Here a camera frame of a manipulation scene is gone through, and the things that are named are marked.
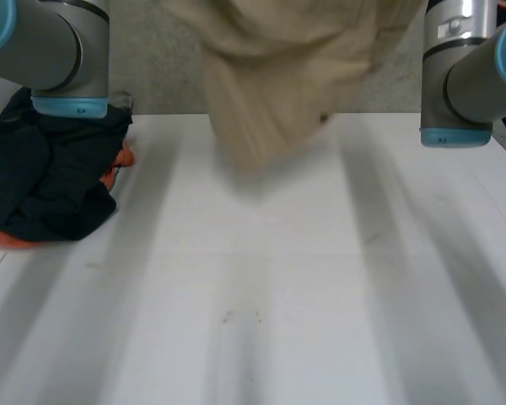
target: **blurry fabric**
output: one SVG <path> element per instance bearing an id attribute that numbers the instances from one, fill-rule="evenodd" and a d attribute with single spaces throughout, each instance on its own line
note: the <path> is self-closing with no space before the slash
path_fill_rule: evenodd
<path id="1" fill-rule="evenodd" d="M 356 102 L 420 0 L 155 0 L 200 36 L 216 136 L 243 170 L 293 152 Z"/>

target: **gray wall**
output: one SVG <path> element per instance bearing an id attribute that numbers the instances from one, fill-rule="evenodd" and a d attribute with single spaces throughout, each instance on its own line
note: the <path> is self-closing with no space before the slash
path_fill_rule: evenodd
<path id="1" fill-rule="evenodd" d="M 139 114 L 206 112 L 195 35 L 153 0 L 111 2 L 111 89 L 129 90 Z M 353 111 L 420 111 L 421 11 L 394 56 L 368 78 Z"/>

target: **pile of clothes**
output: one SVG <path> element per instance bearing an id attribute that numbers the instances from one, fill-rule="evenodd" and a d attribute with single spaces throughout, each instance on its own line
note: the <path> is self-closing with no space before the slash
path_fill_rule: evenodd
<path id="1" fill-rule="evenodd" d="M 116 168 L 132 165 L 124 145 L 129 108 L 109 106 L 103 120 L 43 116 L 30 90 L 0 115 L 0 247 L 82 240 L 116 210 Z"/>

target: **dark cloth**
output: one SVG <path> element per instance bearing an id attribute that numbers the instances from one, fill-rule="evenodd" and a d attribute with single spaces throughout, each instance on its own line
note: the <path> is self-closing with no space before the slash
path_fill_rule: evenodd
<path id="1" fill-rule="evenodd" d="M 103 120 L 42 116 L 30 90 L 0 115 L 0 230 L 30 242 L 81 240 L 116 210 L 100 177 L 119 154 L 130 111 Z"/>

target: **white table surface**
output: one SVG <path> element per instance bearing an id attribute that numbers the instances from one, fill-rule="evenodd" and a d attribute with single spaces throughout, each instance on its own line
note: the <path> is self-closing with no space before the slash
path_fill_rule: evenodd
<path id="1" fill-rule="evenodd" d="M 0 251 L 0 405 L 506 404 L 506 153 L 418 128 L 242 176 L 206 116 L 137 116 L 105 226 Z"/>

